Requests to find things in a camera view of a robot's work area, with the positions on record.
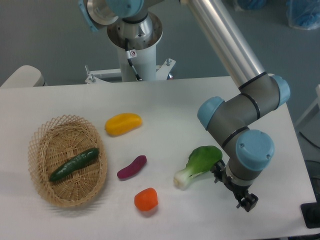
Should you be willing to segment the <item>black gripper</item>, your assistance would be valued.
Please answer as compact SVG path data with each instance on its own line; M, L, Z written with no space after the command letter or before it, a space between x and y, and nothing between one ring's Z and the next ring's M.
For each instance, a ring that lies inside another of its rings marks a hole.
M243 208L246 212L250 212L256 206L259 198L253 193L249 193L249 187L252 185L251 180L236 177L230 170L229 164L225 165L222 159L216 162L210 171L215 177L215 183L222 182L233 193L238 201L237 209Z

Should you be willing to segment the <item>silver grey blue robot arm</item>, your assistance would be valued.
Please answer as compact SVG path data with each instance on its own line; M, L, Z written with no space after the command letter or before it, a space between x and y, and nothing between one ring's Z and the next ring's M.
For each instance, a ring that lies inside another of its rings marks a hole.
M93 32L107 29L117 47L124 82L166 79L169 71L156 67L156 45L163 34L159 18L149 11L155 0L80 0L80 11ZM220 0L189 0L197 19L223 66L239 89L225 101L212 97L197 112L203 127L229 156L211 172L238 202L250 211L258 197L249 187L268 166L275 147L272 139L249 125L279 108L290 98L290 87L280 76L269 76Z

